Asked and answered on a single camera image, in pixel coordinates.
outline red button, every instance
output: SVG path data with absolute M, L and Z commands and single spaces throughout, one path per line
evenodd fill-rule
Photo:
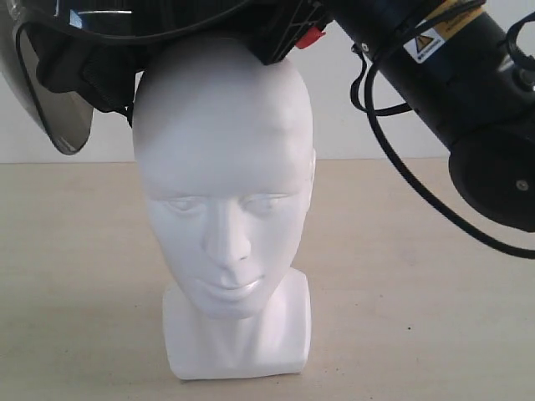
M 312 27 L 304 34 L 302 38 L 298 40 L 297 43 L 295 43 L 295 47 L 303 50 L 311 44 L 316 43 L 318 39 L 322 38 L 323 36 L 325 36 L 325 32 L 320 31 L 317 27 Z

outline beige table surface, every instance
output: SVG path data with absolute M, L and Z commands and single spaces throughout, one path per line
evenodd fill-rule
M 416 173 L 464 216 L 444 160 Z M 161 332 L 171 279 L 132 164 L 0 165 L 0 400 L 535 399 L 535 262 L 487 249 L 383 160 L 318 163 L 295 266 L 313 340 L 301 375 L 188 382 Z

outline mannequin lips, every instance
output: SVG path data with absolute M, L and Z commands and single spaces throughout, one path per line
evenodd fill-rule
M 255 288 L 258 287 L 258 284 L 262 279 L 263 277 L 259 277 L 254 282 L 250 282 L 242 287 L 222 287 L 209 282 L 204 282 L 203 280 L 197 281 L 213 297 L 228 301 L 237 301 L 250 295 Z

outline mannequin eye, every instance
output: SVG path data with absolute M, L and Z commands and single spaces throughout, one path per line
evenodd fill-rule
M 254 195 L 243 202 L 243 208 L 255 214 L 267 214 L 277 208 L 279 202 L 288 195 Z
M 199 211 L 204 206 L 203 199 L 198 196 L 184 196 L 168 200 L 167 204 L 173 210 L 180 213 L 193 213 Z

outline mannequin base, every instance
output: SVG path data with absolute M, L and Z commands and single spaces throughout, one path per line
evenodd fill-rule
M 179 379 L 301 373 L 310 349 L 307 278 L 290 269 L 258 315 L 234 321 L 206 317 L 173 282 L 163 299 L 163 325 L 168 362 Z

